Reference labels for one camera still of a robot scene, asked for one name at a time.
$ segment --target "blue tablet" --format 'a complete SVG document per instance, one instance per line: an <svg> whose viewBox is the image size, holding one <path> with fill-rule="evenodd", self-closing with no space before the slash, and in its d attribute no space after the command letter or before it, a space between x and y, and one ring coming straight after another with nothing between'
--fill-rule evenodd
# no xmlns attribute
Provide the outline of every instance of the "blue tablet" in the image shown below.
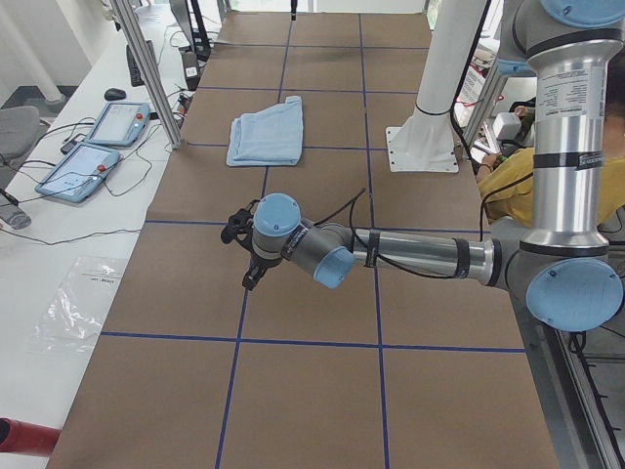
<svg viewBox="0 0 625 469"><path fill-rule="evenodd" d="M119 164L120 153L81 142L35 187L39 193L79 203L91 195Z"/></svg>
<svg viewBox="0 0 625 469"><path fill-rule="evenodd" d="M137 141L148 121L149 105L146 103L108 103L85 142L125 149Z"/></svg>

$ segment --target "gray chair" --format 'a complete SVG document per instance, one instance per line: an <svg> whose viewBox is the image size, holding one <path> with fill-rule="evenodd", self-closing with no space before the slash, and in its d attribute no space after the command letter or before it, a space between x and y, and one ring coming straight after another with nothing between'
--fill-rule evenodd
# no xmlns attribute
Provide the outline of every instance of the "gray chair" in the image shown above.
<svg viewBox="0 0 625 469"><path fill-rule="evenodd" d="M0 164L30 153L37 142L39 110L33 106L0 109Z"/></svg>

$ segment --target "red cup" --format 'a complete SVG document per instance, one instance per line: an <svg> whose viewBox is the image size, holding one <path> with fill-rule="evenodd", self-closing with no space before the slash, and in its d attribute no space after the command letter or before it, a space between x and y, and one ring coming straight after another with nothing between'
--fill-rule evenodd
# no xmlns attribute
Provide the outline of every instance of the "red cup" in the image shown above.
<svg viewBox="0 0 625 469"><path fill-rule="evenodd" d="M0 452L49 456L60 434L56 428L0 418Z"/></svg>

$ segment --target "plastic bag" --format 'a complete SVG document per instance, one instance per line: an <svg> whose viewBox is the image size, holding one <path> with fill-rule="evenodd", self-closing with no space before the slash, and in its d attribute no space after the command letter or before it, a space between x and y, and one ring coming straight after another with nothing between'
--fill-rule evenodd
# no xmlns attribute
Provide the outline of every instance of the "plastic bag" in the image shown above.
<svg viewBox="0 0 625 469"><path fill-rule="evenodd" d="M35 324L28 348L53 354L91 353L117 292L127 259L79 257Z"/></svg>

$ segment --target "blue cloth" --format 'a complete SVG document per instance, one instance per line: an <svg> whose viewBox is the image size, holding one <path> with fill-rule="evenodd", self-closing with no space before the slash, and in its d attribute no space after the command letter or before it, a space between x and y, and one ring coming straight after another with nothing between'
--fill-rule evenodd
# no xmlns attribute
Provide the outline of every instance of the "blue cloth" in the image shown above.
<svg viewBox="0 0 625 469"><path fill-rule="evenodd" d="M302 98L246 113L232 122L228 166L294 166L302 156Z"/></svg>

